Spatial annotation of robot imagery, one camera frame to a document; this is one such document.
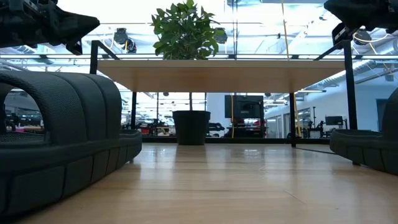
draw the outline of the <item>wooden table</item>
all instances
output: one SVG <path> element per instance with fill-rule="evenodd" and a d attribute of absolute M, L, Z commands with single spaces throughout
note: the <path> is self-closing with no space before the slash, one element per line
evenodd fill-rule
<path fill-rule="evenodd" d="M 340 61 L 100 60 L 131 91 L 292 93 L 344 70 Z"/>

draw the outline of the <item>green leaves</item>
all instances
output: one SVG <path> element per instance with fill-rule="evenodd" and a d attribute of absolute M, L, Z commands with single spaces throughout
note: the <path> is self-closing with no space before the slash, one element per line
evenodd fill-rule
<path fill-rule="evenodd" d="M 154 33 L 159 41 L 154 44 L 155 54 L 163 54 L 164 60 L 206 60 L 218 53 L 215 35 L 225 35 L 211 27 L 212 13 L 198 7 L 193 0 L 172 4 L 170 9 L 157 9 L 152 16 Z"/>

